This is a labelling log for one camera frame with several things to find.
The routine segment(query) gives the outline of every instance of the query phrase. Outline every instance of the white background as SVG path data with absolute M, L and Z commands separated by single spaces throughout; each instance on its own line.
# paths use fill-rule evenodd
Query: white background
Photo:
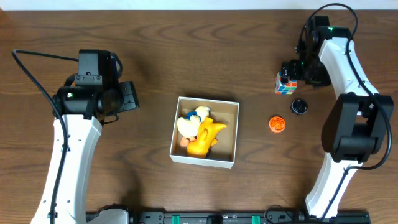
M 317 9 L 332 2 L 353 9 L 398 9 L 398 0 L 0 0 L 0 7 L 3 10 Z

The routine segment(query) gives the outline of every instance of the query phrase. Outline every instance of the black bottle cap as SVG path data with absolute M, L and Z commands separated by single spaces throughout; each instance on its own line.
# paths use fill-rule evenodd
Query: black bottle cap
M 308 104 L 303 99 L 296 99 L 292 102 L 291 109 L 296 115 L 305 114 L 308 111 Z

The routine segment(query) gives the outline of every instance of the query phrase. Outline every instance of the orange round lid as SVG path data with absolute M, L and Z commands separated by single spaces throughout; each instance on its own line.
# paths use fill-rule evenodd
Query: orange round lid
M 272 117 L 269 120 L 269 128 L 273 133 L 280 133 L 286 128 L 286 122 L 280 116 Z

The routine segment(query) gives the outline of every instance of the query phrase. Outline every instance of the rubik's cube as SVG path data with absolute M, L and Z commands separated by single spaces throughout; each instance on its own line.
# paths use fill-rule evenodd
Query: rubik's cube
M 282 84 L 280 82 L 280 72 L 278 72 L 278 75 L 275 77 L 275 93 L 276 94 L 292 94 L 294 90 L 297 88 L 297 81 L 296 80 L 290 80 L 287 84 Z

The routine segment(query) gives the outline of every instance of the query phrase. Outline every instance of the green tape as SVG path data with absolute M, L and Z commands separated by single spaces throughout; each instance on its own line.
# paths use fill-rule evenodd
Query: green tape
M 179 215 L 172 216 L 172 224 L 180 224 L 180 216 Z
M 252 221 L 253 221 L 253 224 L 261 224 L 261 218 L 260 218 L 259 215 L 253 215 L 253 216 L 251 217 L 251 219 L 252 219 Z

